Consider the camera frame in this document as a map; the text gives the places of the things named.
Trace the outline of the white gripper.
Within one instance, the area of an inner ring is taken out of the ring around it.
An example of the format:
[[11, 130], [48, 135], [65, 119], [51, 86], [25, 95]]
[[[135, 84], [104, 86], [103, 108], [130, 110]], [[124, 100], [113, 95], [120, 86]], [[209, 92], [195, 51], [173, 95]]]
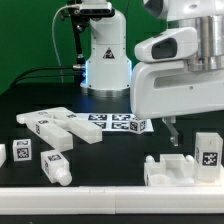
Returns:
[[224, 110], [224, 69], [189, 72], [182, 60], [140, 62], [133, 70], [130, 104], [140, 119], [163, 118], [177, 147], [175, 116]]

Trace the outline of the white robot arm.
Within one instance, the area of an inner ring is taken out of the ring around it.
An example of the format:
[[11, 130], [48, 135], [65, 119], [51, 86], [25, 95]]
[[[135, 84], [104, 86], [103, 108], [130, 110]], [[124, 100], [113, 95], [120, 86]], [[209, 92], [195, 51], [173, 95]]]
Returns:
[[100, 97], [129, 91], [134, 115], [163, 119], [177, 138], [177, 116], [224, 110], [224, 0], [143, 0], [143, 5], [168, 27], [135, 46], [139, 63], [132, 66], [124, 16], [110, 16], [107, 0], [83, 0], [91, 56], [81, 88]]

